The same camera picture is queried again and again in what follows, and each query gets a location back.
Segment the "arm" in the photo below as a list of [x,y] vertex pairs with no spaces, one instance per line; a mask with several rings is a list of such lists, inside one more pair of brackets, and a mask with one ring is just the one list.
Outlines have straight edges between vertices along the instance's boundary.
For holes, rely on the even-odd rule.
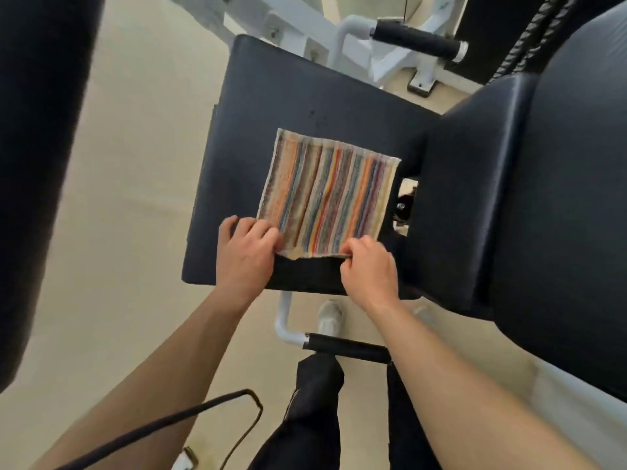
[[383,245],[366,236],[341,252],[352,255],[342,264],[342,283],[383,336],[444,470],[598,468],[411,316]]
[[[65,464],[125,432],[201,403],[239,320],[268,283],[281,241],[268,221],[232,216],[220,226],[216,287],[146,361],[74,423],[35,464]],[[169,470],[194,419],[163,429],[114,453],[98,470]]]

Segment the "black pants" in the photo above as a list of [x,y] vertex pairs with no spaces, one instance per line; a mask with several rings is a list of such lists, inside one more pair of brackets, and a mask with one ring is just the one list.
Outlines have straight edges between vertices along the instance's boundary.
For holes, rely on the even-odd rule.
[[[337,399],[344,372],[334,356],[315,354],[298,364],[296,390],[285,417],[249,470],[337,470]],[[391,470],[440,470],[396,368],[388,366]]]

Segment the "person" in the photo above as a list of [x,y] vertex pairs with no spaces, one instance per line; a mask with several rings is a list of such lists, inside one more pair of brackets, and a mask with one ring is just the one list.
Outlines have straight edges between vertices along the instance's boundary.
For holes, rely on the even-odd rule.
[[[191,316],[34,465],[51,470],[164,415],[203,401],[239,320],[272,275],[278,229],[265,220],[224,220],[216,286]],[[466,363],[398,297],[396,265],[370,237],[349,239],[341,265],[349,297],[372,319],[388,367],[392,470],[590,470],[598,468],[514,396]],[[339,310],[321,311],[321,331],[337,334]],[[334,356],[298,365],[285,419],[250,469],[338,469],[337,396],[344,374]],[[194,419],[156,432],[92,468],[170,470]]]

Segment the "hand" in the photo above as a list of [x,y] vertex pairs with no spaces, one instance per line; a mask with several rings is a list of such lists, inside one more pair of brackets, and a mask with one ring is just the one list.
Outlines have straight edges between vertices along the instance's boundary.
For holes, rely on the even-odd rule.
[[396,262],[383,244],[370,236],[353,237],[340,253],[352,256],[340,267],[344,289],[368,315],[399,302]]
[[227,305],[244,313],[270,280],[281,233],[265,219],[227,217],[217,237],[216,288]]

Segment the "towel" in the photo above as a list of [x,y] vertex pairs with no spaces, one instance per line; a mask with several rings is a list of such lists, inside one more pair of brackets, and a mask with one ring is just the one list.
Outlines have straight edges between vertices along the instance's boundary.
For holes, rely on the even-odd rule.
[[379,236],[400,161],[279,129],[257,218],[279,228],[289,259],[342,257],[347,239]]

